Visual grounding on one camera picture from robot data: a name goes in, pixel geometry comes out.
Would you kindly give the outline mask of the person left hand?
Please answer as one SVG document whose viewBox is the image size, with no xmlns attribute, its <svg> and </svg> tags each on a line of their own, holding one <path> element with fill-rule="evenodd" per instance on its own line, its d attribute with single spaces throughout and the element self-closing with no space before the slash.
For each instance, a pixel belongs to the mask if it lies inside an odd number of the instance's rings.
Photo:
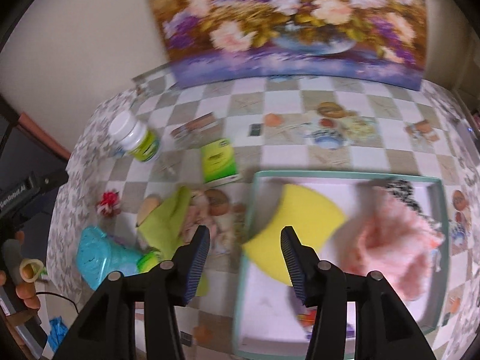
<svg viewBox="0 0 480 360">
<path fill-rule="evenodd" d="M 23 231 L 18 231 L 16 233 L 16 240 L 22 245 L 24 243 L 24 232 Z M 20 274 L 22 278 L 22 282 L 16 285 L 16 294 L 18 298 L 22 299 L 24 301 L 25 306 L 28 308 L 38 311 L 41 308 L 41 303 L 38 298 L 38 295 L 36 293 L 35 285 L 34 283 L 30 282 L 25 282 L 24 279 L 29 279 L 31 280 L 32 277 L 34 276 L 32 267 L 30 265 L 25 265 L 22 267 Z M 0 273 L 0 284 L 1 287 L 6 283 L 7 276 L 4 271 L 1 271 Z"/>
</svg>

